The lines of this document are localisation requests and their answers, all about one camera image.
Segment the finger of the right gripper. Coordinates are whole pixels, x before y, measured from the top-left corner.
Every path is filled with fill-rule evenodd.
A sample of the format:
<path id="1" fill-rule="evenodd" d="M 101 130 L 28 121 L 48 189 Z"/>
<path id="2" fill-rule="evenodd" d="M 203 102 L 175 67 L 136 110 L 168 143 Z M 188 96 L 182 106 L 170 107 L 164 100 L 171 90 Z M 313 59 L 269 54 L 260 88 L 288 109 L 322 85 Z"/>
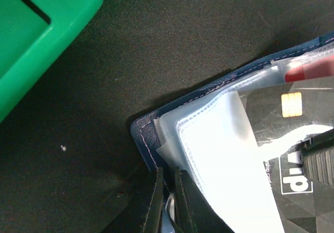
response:
<path id="1" fill-rule="evenodd" d="M 333 129 L 299 144 L 303 175 L 333 188 Z"/>

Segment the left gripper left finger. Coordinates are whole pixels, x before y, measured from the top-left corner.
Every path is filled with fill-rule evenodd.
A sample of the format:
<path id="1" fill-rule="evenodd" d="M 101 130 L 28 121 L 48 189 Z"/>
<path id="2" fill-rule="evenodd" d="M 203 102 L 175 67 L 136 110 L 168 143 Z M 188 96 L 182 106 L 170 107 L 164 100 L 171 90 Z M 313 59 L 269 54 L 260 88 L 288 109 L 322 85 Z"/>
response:
<path id="1" fill-rule="evenodd" d="M 103 232 L 161 232 L 164 179 L 159 167 L 134 195 L 128 206 Z"/>

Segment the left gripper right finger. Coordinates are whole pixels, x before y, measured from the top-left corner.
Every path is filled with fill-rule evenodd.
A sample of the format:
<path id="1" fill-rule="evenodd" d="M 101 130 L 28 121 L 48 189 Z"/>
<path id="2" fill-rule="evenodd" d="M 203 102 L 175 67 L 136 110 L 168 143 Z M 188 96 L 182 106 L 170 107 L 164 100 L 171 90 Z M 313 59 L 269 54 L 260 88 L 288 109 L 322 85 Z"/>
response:
<path id="1" fill-rule="evenodd" d="M 174 229 L 176 232 L 233 230 L 214 212 L 186 170 L 174 171 Z"/>

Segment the black VIP credit card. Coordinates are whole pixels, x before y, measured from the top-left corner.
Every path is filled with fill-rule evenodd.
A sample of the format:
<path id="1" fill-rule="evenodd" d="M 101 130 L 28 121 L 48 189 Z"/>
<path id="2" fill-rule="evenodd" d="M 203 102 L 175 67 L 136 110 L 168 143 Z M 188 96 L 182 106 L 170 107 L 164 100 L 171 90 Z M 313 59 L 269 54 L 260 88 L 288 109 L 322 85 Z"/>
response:
<path id="1" fill-rule="evenodd" d="M 239 93 L 285 232 L 333 232 L 333 188 L 303 173 L 301 150 L 333 128 L 333 77 Z"/>

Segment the blue card holder wallet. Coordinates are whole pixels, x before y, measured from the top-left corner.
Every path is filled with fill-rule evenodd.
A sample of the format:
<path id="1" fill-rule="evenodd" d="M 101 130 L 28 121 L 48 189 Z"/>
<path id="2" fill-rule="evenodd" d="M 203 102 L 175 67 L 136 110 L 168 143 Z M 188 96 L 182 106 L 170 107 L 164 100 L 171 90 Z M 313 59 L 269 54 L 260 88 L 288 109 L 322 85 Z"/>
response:
<path id="1" fill-rule="evenodd" d="M 161 232 L 176 232 L 176 168 L 190 174 L 232 232 L 285 232 L 239 93 L 290 83 L 290 68 L 332 55 L 330 33 L 251 62 L 132 123 L 148 168 L 163 168 Z"/>

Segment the red circle credit card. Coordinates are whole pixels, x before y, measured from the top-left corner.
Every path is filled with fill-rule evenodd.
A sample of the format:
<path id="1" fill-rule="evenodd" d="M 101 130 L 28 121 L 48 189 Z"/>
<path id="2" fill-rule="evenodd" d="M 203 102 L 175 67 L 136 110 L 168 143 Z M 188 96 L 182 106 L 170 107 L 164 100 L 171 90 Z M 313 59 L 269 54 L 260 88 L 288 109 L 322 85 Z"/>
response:
<path id="1" fill-rule="evenodd" d="M 285 82 L 333 76 L 333 55 L 312 63 L 290 68 L 284 75 Z"/>

